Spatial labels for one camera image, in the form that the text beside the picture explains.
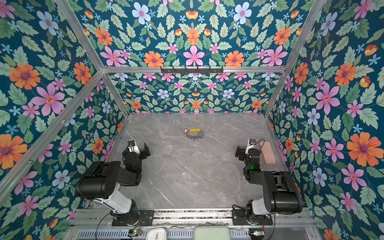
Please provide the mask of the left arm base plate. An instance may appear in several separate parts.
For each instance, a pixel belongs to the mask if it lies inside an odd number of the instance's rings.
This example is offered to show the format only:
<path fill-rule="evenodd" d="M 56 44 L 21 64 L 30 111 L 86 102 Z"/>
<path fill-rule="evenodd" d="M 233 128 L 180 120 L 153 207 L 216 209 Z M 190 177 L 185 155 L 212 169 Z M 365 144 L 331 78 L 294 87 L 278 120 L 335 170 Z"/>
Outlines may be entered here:
<path fill-rule="evenodd" d="M 155 211 L 153 210 L 138 210 L 126 214 L 112 214 L 113 227 L 149 227 L 154 220 Z"/>

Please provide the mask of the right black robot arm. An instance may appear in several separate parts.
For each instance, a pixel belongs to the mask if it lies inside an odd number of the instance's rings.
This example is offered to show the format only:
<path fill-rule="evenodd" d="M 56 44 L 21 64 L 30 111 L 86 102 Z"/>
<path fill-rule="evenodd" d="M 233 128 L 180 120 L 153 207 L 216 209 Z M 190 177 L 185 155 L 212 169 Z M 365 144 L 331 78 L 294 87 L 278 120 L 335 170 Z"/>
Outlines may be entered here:
<path fill-rule="evenodd" d="M 235 226 L 271 225 L 273 214 L 294 215 L 302 212 L 303 201 L 291 173 L 287 171 L 266 171 L 261 169 L 261 151 L 253 146 L 237 147 L 235 157 L 245 163 L 245 180 L 262 187 L 263 197 L 250 200 L 245 207 L 232 205 L 232 219 Z"/>

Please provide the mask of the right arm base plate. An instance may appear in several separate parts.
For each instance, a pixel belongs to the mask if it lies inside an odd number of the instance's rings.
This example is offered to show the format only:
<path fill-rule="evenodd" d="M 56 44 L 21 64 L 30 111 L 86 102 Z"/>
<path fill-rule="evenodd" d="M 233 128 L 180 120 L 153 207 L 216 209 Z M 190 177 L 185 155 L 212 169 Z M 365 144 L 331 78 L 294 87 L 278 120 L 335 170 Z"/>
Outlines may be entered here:
<path fill-rule="evenodd" d="M 232 209 L 232 221 L 234 226 L 272 226 L 273 219 L 270 215 L 247 215 L 245 210 Z"/>

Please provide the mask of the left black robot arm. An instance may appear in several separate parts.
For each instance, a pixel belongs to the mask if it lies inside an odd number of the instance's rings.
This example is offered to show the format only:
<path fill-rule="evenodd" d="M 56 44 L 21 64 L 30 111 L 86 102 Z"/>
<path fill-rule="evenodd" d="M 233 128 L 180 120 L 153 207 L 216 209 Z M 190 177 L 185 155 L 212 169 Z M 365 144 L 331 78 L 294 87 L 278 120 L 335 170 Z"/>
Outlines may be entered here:
<path fill-rule="evenodd" d="M 137 187 L 142 179 L 143 160 L 151 155 L 147 144 L 139 149 L 135 140 L 128 141 L 119 161 L 93 163 L 80 178 L 76 195 L 110 209 L 113 226 L 136 226 L 141 214 L 134 200 L 120 192 L 121 187 Z"/>

